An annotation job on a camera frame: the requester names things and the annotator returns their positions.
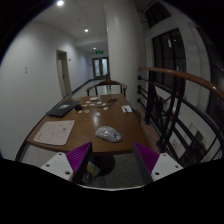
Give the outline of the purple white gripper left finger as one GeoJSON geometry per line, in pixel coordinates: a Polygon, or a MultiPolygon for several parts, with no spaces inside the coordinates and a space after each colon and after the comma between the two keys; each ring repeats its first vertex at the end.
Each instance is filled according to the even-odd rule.
{"type": "Polygon", "coordinates": [[[68,153],[57,153],[41,168],[65,180],[81,182],[91,154],[92,143],[88,142],[68,153]]]}

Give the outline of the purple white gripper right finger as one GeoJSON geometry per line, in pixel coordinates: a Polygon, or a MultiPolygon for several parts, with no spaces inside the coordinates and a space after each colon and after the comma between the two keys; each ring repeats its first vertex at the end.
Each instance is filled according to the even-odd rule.
{"type": "Polygon", "coordinates": [[[146,146],[135,143],[133,153],[145,184],[152,183],[182,169],[167,153],[158,154],[146,146]]]}

